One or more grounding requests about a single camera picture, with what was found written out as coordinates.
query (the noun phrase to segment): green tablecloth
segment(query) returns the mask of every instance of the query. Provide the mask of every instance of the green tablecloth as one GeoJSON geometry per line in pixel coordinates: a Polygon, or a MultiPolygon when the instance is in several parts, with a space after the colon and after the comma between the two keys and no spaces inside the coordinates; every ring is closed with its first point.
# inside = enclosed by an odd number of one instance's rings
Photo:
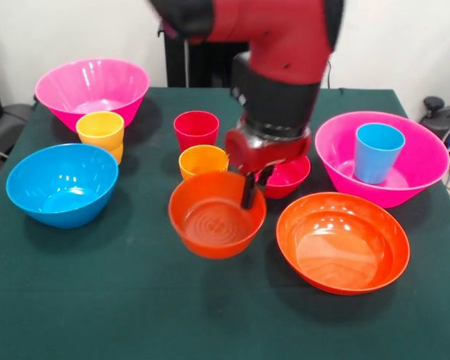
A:
{"type": "MultiPolygon", "coordinates": [[[[412,256],[382,291],[340,297],[307,285],[275,244],[297,197],[333,190],[315,151],[300,190],[268,204],[253,244],[214,262],[189,253],[167,204],[180,182],[173,119],[241,109],[220,89],[153,88],[125,135],[111,202],[88,226],[58,230],[8,201],[26,155],[75,134],[39,106],[0,176],[0,359],[450,359],[450,199],[438,184],[391,210],[412,256]]],[[[311,127],[351,110],[404,114],[393,91],[322,91],[311,127]]]]}

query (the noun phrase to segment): red bowl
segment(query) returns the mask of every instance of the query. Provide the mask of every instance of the red bowl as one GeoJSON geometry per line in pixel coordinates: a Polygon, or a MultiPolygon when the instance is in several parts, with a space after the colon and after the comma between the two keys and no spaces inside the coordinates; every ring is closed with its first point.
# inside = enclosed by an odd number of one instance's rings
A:
{"type": "Polygon", "coordinates": [[[265,187],[265,197],[269,199],[282,199],[297,190],[311,171],[308,157],[302,156],[288,163],[275,165],[273,174],[265,187]]]}
{"type": "Polygon", "coordinates": [[[400,224],[378,205],[345,193],[314,193],[293,202],[278,219],[277,242],[308,283],[338,295],[386,287],[410,259],[400,224]]]}

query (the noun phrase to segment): red cup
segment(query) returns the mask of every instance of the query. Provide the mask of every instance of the red cup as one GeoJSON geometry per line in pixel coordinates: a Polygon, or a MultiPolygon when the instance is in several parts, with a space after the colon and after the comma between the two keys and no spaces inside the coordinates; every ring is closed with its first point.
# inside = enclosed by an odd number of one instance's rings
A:
{"type": "Polygon", "coordinates": [[[218,138],[218,117],[206,111],[189,111],[173,122],[180,150],[197,145],[214,146],[218,138]]]}

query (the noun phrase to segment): blue cup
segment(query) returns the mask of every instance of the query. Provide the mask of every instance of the blue cup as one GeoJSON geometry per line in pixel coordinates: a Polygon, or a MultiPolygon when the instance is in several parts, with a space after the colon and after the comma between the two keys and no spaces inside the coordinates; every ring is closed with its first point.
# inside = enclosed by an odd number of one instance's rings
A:
{"type": "Polygon", "coordinates": [[[356,132],[355,177],[368,184],[380,184],[405,146],[405,136],[392,126],[370,123],[356,132]]]}

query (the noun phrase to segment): black chair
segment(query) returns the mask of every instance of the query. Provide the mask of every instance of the black chair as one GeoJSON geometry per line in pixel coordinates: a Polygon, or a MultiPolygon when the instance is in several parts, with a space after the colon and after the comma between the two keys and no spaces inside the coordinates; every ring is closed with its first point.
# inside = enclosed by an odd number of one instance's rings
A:
{"type": "Polygon", "coordinates": [[[2,158],[8,156],[32,113],[30,105],[2,106],[0,102],[0,156],[2,158]]]}
{"type": "Polygon", "coordinates": [[[439,97],[427,97],[424,104],[427,115],[420,124],[442,139],[450,130],[450,106],[445,107],[445,102],[439,97]]]}

